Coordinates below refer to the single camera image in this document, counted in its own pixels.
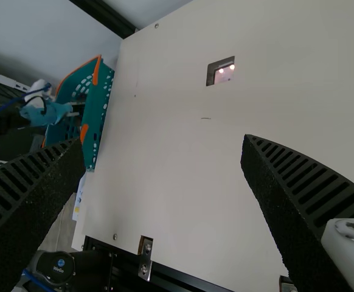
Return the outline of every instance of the white ceiling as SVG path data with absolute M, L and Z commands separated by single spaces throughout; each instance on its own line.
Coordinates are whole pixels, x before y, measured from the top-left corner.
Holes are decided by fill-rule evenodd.
M 161 19 L 192 0 L 104 0 L 138 29 Z

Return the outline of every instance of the wall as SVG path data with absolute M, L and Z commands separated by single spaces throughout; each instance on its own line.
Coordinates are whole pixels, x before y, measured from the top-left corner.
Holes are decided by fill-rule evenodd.
M 195 0 L 158 23 L 122 43 L 83 232 L 132 253 L 151 237 L 156 262 L 278 291 L 286 269 L 240 168 L 243 135 L 354 182 L 354 1 Z M 207 65 L 230 56 L 233 81 L 206 87 Z
M 121 39 L 68 0 L 0 0 L 0 74 L 56 85 L 97 54 L 115 63 Z

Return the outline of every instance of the rectangular cutout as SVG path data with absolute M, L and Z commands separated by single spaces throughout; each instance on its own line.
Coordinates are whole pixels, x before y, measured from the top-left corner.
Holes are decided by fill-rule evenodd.
M 235 56 L 208 65 L 207 86 L 231 81 L 235 71 Z

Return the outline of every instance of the screw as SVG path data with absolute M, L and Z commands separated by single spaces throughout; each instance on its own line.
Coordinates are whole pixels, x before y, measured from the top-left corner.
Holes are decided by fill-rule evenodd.
M 336 231 L 343 237 L 354 241 L 354 221 L 342 219 L 335 222 Z
M 346 222 L 346 226 L 354 230 L 354 223 Z
M 142 265 L 141 271 L 142 271 L 143 275 L 146 274 L 147 273 L 147 266 Z

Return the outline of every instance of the black beam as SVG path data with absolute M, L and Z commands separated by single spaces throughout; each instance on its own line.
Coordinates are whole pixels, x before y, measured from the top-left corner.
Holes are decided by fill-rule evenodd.
M 84 172 L 79 139 L 0 166 L 0 292 L 19 281 Z
M 299 292 L 349 292 L 321 245 L 328 220 L 354 218 L 354 183 L 272 141 L 246 135 L 241 167 Z
M 125 39 L 133 35 L 136 27 L 102 0 L 70 0 L 109 30 Z
M 110 288 L 113 291 L 153 292 L 231 292 L 199 278 L 153 262 L 150 281 L 138 276 L 140 256 L 123 249 L 85 237 L 84 251 L 101 250 L 113 256 Z

